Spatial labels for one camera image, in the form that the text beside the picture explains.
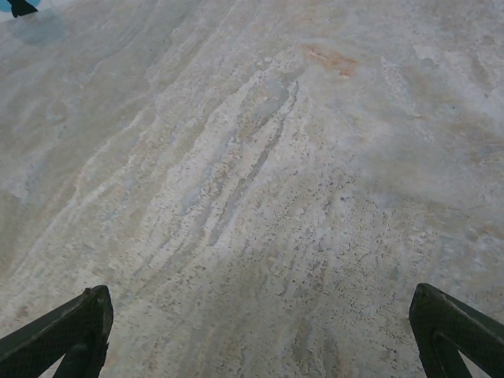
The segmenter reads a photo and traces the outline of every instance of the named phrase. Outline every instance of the rust stain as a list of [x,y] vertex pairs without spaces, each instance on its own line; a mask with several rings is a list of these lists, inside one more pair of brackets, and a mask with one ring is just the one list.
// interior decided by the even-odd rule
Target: rust stain
[[315,43],[302,46],[305,55],[327,69],[336,69],[341,76],[353,76],[358,66],[357,61],[345,57],[337,51],[329,50]]

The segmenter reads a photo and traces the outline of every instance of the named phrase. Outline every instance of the travertine surface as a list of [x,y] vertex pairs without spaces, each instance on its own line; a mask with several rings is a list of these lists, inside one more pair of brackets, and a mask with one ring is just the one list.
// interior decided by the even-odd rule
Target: travertine surface
[[504,321],[499,0],[81,0],[0,24],[0,333],[85,287],[103,377],[422,376]]

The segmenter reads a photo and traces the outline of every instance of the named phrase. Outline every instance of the black object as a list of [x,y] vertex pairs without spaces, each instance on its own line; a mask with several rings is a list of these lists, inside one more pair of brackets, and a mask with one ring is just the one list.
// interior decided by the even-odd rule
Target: black object
[[38,377],[64,355],[55,378],[96,378],[105,363],[112,322],[108,287],[86,289],[0,339],[0,377]]
[[14,18],[38,12],[38,10],[32,4],[28,4],[25,0],[7,0],[7,1],[11,5],[11,11],[13,13]]
[[415,290],[409,322],[428,378],[470,378],[458,351],[492,378],[504,377],[504,325],[427,283]]

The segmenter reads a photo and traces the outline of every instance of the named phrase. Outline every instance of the blue object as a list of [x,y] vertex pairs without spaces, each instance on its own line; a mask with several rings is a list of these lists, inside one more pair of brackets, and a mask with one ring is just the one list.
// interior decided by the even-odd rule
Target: blue object
[[[26,2],[36,7],[39,6],[41,0],[26,0]],[[10,13],[10,4],[7,0],[0,0],[0,12]]]

